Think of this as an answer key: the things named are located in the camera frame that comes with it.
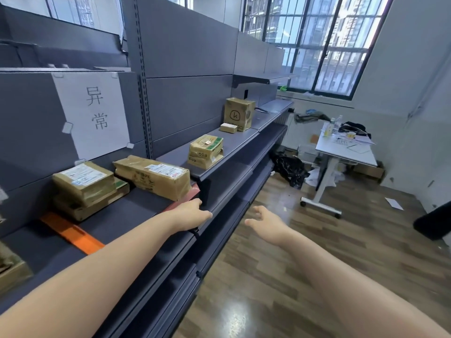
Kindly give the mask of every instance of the white paper sign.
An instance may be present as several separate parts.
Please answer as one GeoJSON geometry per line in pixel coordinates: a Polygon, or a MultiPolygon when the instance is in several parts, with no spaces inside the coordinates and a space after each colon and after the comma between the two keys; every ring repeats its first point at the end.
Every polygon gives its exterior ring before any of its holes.
{"type": "Polygon", "coordinates": [[[127,146],[130,136],[116,72],[52,76],[66,121],[72,124],[70,134],[79,159],[91,160],[127,146]]]}

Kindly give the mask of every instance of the black object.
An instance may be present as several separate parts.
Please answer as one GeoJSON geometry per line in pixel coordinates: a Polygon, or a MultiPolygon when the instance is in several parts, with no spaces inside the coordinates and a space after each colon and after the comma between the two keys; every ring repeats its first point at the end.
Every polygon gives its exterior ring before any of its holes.
{"type": "Polygon", "coordinates": [[[271,152],[270,158],[274,163],[274,171],[280,173],[291,187],[300,190],[307,176],[303,162],[297,157],[285,156],[282,152],[271,152]]]}
{"type": "Polygon", "coordinates": [[[415,220],[414,229],[433,241],[451,232],[451,201],[415,220]]]}
{"type": "Polygon", "coordinates": [[[366,127],[363,124],[348,121],[342,124],[338,129],[338,132],[340,133],[347,133],[348,131],[353,131],[356,135],[368,136],[371,139],[371,134],[366,131],[366,127]]]}

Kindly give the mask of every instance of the table top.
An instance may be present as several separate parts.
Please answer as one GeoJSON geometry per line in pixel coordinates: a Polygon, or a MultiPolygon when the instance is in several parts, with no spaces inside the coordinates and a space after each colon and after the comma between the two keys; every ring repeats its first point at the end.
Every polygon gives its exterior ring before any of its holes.
{"type": "Polygon", "coordinates": [[[351,147],[358,145],[356,142],[346,142],[346,140],[341,141],[341,143],[337,143],[337,139],[335,135],[332,136],[324,136],[324,130],[329,125],[329,122],[326,122],[321,130],[321,134],[318,139],[318,143],[316,144],[315,150],[321,153],[326,153],[328,155],[332,155],[335,157],[348,159],[351,161],[358,162],[359,164],[365,164],[370,166],[377,166],[376,159],[374,158],[373,152],[371,151],[371,145],[363,145],[367,147],[368,150],[365,151],[363,147],[360,147],[359,151],[352,150],[351,147]]]}

